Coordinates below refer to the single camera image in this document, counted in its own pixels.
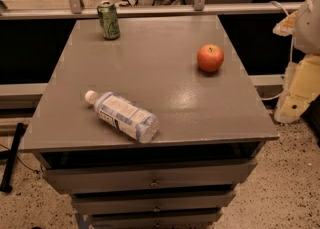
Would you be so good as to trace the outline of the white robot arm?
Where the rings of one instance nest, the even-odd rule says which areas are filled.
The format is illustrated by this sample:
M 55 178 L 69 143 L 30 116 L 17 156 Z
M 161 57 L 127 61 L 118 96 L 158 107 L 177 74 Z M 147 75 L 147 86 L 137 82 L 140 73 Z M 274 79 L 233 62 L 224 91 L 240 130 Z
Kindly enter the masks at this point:
M 273 33 L 291 35 L 293 47 L 305 54 L 300 62 L 288 63 L 274 112 L 277 122 L 292 123 L 320 95 L 320 0 L 305 0 L 297 11 L 276 24 Z

